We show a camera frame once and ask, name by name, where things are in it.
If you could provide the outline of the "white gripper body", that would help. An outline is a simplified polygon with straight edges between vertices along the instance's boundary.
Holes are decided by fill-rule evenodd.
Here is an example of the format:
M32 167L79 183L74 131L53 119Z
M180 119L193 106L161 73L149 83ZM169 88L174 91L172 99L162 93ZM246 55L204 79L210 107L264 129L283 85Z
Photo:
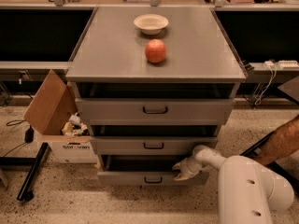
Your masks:
M184 175L198 175L205 168L205 165L198 162L194 157L185 158L181 164L181 172Z

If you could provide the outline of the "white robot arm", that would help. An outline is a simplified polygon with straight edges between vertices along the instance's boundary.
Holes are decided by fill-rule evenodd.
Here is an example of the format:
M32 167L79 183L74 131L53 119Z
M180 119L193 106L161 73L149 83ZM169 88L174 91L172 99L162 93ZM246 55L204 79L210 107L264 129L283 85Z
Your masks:
M285 177L248 157L225 158L203 145L173 166L178 171L175 179L191 179L207 166L218 171L220 224L273 224L273 210L292 206L294 190Z

